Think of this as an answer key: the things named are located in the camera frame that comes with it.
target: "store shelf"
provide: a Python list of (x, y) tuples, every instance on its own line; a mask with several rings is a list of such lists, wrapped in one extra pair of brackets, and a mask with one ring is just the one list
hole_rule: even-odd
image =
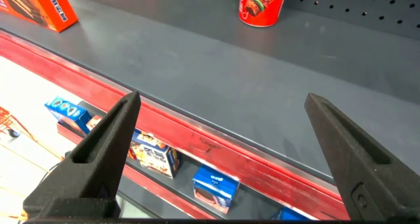
[(134, 181), (121, 177), (118, 187), (118, 195), (132, 205), (145, 209), (150, 214), (164, 219), (191, 219), (183, 211), (168, 204), (166, 201), (147, 191), (145, 188), (136, 184)]
[(80, 23), (61, 34), (0, 13), (2, 30), (70, 62), (10, 37), (1, 54), (103, 111), (139, 90), (148, 99), (139, 129), (278, 202), (347, 218), (324, 182), (332, 179), (303, 108), (309, 92), (420, 172), (417, 40), (292, 9), (272, 28), (251, 28), (236, 17), (238, 0), (70, 2)]
[[(104, 117), (103, 112), (86, 102), (82, 101), (79, 103), (79, 105), (83, 108), (86, 108), (91, 113), (91, 115), (99, 115)], [(201, 166), (201, 164), (198, 161), (195, 161), (185, 155), (181, 156), (180, 169), (174, 179), (170, 179), (159, 173), (142, 167), (138, 160), (127, 158), (126, 164), (129, 164), (138, 172), (152, 179), (156, 183), (159, 183), (165, 189), (170, 190), (176, 195), (179, 195), (183, 199), (191, 202), (195, 206), (204, 209), (206, 212), (214, 215), (219, 219), (267, 220), (270, 219), (282, 207), (279, 203), (265, 197), (257, 191), (250, 189), (245, 185), (240, 185), (228, 214), (226, 215), (215, 210), (205, 202), (194, 198), (192, 178), (198, 171), (198, 168)]]

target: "pegboard back panel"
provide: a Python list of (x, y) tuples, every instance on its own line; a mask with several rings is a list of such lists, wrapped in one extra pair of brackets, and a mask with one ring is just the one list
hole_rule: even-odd
[(420, 39), (420, 0), (286, 0), (285, 6)]

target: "cardboard box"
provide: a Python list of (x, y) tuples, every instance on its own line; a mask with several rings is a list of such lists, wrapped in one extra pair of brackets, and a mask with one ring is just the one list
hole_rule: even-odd
[(68, 0), (0, 0), (0, 11), (56, 32), (77, 22)]
[(240, 185), (239, 181), (201, 165), (194, 176), (194, 196), (222, 213), (228, 213)]
[(276, 213), (271, 220), (277, 221), (310, 221), (309, 218), (293, 211), (290, 208), (283, 207), (278, 213)]
[(82, 134), (86, 135), (89, 133), (90, 130), (86, 123), (92, 119), (92, 116), (86, 109), (60, 97), (45, 103), (45, 106), (60, 123), (65, 123)]
[[(98, 115), (93, 116), (93, 118), (86, 124), (89, 131), (92, 131), (92, 129), (95, 128), (95, 126), (97, 126), (101, 120), (102, 120), (102, 117)], [(137, 159), (136, 154), (134, 153), (131, 147), (129, 148), (129, 152), (127, 156), (131, 159)]]
[(140, 164), (148, 169), (170, 178), (173, 178), (179, 169), (177, 151), (154, 138), (153, 135), (136, 129), (131, 148)]
[(89, 131), (91, 131), (101, 120), (102, 118), (100, 116), (98, 115), (93, 116), (92, 119), (86, 124)]

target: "orange snack box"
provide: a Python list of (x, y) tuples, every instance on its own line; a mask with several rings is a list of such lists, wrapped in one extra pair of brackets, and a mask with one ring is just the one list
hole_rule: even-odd
[(0, 11), (56, 32), (77, 22), (68, 0), (0, 0)]

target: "blue box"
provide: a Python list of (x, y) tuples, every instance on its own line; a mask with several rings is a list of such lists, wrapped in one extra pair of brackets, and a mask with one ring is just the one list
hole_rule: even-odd
[(206, 165), (201, 165), (194, 176), (194, 196), (221, 211), (228, 213), (239, 187), (239, 181)]
[(162, 175), (173, 178), (179, 169), (177, 151), (148, 133), (135, 130), (131, 150), (140, 164)]
[(45, 106), (60, 123), (67, 124), (82, 134), (87, 135), (89, 133), (86, 124), (92, 119), (92, 116), (86, 109), (60, 97), (45, 103)]
[(310, 221), (309, 218), (302, 214), (299, 214), (290, 208), (283, 207), (276, 215), (272, 217), (272, 220), (278, 221)]

